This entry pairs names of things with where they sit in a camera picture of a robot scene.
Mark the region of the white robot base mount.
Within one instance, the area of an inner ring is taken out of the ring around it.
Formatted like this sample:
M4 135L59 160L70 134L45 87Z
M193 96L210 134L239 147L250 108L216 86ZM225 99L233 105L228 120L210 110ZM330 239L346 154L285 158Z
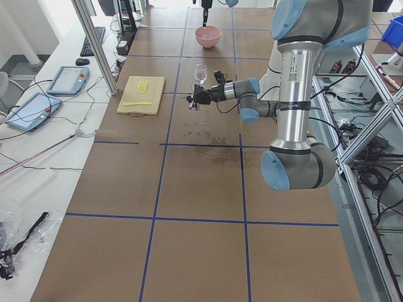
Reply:
M280 83L281 60L282 56L277 49L277 42L275 42L271 51L267 71L259 81L261 92L266 92L269 88L277 86Z

